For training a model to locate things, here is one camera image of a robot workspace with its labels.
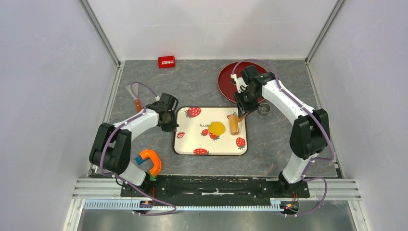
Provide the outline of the metal ring cutter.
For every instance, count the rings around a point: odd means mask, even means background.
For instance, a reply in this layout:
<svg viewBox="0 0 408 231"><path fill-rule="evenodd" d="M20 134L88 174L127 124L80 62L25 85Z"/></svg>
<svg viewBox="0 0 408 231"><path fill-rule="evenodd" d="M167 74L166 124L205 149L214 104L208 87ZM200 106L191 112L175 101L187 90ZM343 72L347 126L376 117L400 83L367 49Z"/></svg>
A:
<svg viewBox="0 0 408 231"><path fill-rule="evenodd" d="M258 107L258 114L261 116L267 116L270 113L271 107L268 103L261 103Z"/></svg>

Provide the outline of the wooden dough roller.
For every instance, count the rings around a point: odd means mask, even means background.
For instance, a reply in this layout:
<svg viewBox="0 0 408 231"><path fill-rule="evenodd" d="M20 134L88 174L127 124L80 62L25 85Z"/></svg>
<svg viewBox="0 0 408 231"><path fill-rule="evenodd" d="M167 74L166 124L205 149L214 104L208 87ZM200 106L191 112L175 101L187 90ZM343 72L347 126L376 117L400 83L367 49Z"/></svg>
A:
<svg viewBox="0 0 408 231"><path fill-rule="evenodd" d="M245 118L248 114L239 117L237 113L233 113L228 117L230 134L235 136L240 134L241 130L245 130Z"/></svg>

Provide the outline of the white strawberry tray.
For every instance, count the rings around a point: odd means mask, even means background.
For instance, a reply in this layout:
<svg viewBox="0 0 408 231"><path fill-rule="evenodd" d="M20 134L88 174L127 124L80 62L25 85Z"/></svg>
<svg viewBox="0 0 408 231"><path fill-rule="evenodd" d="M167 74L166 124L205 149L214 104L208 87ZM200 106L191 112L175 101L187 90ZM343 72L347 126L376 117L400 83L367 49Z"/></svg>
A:
<svg viewBox="0 0 408 231"><path fill-rule="evenodd" d="M177 111L173 150L180 155L241 156L247 152L245 121L232 135L230 116L235 107L182 107Z"/></svg>

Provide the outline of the yellow dough piece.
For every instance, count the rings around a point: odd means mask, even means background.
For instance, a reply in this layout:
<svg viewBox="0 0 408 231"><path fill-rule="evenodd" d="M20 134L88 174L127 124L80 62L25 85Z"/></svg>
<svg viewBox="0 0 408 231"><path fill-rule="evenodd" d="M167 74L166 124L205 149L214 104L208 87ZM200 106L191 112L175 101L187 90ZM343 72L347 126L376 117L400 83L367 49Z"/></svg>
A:
<svg viewBox="0 0 408 231"><path fill-rule="evenodd" d="M226 132L226 128L221 122L212 122L208 126L208 131L216 136L220 136Z"/></svg>

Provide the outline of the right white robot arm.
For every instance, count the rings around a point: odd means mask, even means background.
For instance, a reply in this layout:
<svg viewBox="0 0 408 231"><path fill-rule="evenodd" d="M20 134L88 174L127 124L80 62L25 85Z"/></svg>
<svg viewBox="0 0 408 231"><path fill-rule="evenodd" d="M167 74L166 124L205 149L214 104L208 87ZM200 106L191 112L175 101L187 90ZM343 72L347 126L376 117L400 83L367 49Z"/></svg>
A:
<svg viewBox="0 0 408 231"><path fill-rule="evenodd" d="M242 120L260 107L259 99L271 102L292 125L290 148L292 155L280 173L278 191L291 196L297 191L297 183L306 175L309 163L319 160L325 147L333 148L330 141L328 113L315 110L291 93L272 72L261 74L255 65L241 71L241 77L231 73L237 91L234 99L238 108L238 119Z"/></svg>

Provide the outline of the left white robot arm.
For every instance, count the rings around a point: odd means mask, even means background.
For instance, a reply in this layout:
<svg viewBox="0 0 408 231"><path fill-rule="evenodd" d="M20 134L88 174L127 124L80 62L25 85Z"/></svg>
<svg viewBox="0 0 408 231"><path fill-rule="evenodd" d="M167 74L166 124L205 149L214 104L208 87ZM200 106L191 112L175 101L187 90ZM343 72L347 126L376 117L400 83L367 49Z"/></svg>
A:
<svg viewBox="0 0 408 231"><path fill-rule="evenodd" d="M116 124L102 123L97 130L89 162L100 168L103 175L113 175L133 184L139 196L150 193L147 173L131 163L131 143L145 131L160 127L162 132L175 132L178 127L176 107L178 99L162 93L160 99L148 104L131 118Z"/></svg>

